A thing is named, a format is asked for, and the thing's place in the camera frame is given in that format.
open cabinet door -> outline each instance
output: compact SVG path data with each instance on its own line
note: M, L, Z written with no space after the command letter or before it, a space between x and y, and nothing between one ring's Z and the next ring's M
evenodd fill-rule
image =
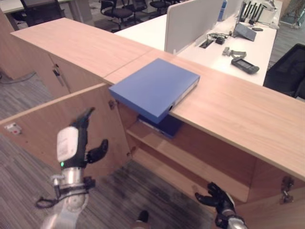
M99 146L105 138L109 140L109 149L105 158L87 166L85 175L104 176L125 164L129 152L118 109L109 107L111 99L108 86L98 84L2 120L0 133L59 171L57 133L85 109L95 107L89 121L87 150ZM21 134L5 129L11 123L22 128Z
M289 192L293 203L280 205L281 195L243 204L236 208L249 229L305 228L305 188Z

door hinge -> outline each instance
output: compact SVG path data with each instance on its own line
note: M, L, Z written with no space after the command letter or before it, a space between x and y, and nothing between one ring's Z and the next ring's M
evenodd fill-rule
M294 186L295 181L292 177L285 176L282 180L281 184L281 193L282 198L280 199L280 204L292 203L294 201L294 197L289 194L289 191Z
M109 100L109 102L108 102L110 110L113 110L118 104L119 104L119 102L116 100Z
M133 146L131 149L130 149L130 152L128 152L127 154L126 154L126 156L127 157L132 157L133 156L133 154L134 154L134 152L136 151L136 149L137 149L137 147L135 147L135 146Z

cable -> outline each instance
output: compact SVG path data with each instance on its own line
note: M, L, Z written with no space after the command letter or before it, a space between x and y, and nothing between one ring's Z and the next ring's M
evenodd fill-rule
M23 80L19 80L19 81L12 81L12 82L7 82L7 83L2 83L0 81L0 84L13 84L13 83L21 83L21 82L24 82L24 81L27 81L29 80L30 78L32 78L36 73L33 73L29 78L27 79L23 79Z
M40 197L36 201L35 207L39 208L39 209L52 208L55 204L59 203L60 201L62 201L65 198L72 197L72 196L77 196L77 195L86 195L86 194L89 194L89 192L86 191L86 192L81 192L81 193L74 193L74 194L67 195L67 196L65 196L63 198L60 198L60 199L57 199L57 198L55 198L55 199L45 199L44 197Z

blue box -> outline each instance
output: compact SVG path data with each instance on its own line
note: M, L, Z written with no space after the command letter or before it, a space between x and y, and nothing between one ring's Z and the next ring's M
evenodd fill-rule
M200 76L156 59L109 88L111 95L159 123L199 82Z

robotic arm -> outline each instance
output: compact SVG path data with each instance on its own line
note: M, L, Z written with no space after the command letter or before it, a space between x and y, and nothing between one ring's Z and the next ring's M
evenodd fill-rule
M79 214L88 203L89 189L95 187L95 180L84 177L84 169L88 163L97 162L106 155L108 140L104 139L98 148L86 153L87 129L93 111L94 107L89 108L57 135L61 175L51 177L56 198L41 197L36 202L38 208L54 207L53 214L44 220L42 229L74 229Z
M248 229L244 219L236 214L234 201L229 194L213 182L208 184L208 193L211 196L195 193L195 197L200 203L216 208L215 224L217 227L223 229Z

